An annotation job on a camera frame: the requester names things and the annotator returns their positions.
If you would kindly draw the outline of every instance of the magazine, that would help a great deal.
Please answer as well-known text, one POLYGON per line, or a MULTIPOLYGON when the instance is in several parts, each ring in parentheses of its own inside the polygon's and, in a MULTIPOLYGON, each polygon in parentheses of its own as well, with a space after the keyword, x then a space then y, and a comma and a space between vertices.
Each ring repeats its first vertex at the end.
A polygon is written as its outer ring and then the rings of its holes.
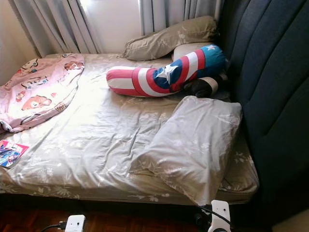
POLYGON ((0 140, 0 166, 12 168, 28 148, 25 145, 0 140))

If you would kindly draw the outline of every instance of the striped pillow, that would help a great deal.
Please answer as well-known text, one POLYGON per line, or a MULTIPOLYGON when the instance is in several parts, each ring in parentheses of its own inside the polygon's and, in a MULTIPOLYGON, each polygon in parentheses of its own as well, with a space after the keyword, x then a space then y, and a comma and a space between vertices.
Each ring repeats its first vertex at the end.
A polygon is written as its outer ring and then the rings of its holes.
POLYGON ((184 83, 218 75, 225 56, 216 45, 204 46, 159 69, 112 67, 106 75, 112 91, 138 97, 163 97, 181 90, 184 83))

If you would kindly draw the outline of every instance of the white curtain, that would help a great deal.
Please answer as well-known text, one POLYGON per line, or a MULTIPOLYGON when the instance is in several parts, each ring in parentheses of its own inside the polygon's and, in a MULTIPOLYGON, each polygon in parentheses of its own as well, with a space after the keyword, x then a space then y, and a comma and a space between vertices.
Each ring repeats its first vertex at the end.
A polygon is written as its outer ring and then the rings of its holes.
POLYGON ((41 57, 97 53, 78 0, 14 0, 41 57))
POLYGON ((140 0, 143 34, 204 15, 219 20, 223 0, 140 0))

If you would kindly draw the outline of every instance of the upholstered headboard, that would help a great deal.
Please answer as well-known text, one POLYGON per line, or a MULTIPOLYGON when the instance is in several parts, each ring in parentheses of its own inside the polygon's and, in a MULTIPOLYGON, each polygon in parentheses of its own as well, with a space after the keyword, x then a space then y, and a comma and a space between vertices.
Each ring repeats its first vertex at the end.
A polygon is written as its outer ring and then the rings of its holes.
POLYGON ((309 207, 309 0, 226 0, 219 30, 275 223, 309 207))

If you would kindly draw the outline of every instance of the bed frame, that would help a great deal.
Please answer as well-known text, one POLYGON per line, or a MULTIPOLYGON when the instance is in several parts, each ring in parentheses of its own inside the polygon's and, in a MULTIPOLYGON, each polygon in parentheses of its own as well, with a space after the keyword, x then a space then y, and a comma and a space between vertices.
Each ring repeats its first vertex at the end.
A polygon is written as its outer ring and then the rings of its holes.
POLYGON ((227 0, 219 22, 260 178, 251 213, 269 224, 309 208, 308 15, 308 0, 227 0))

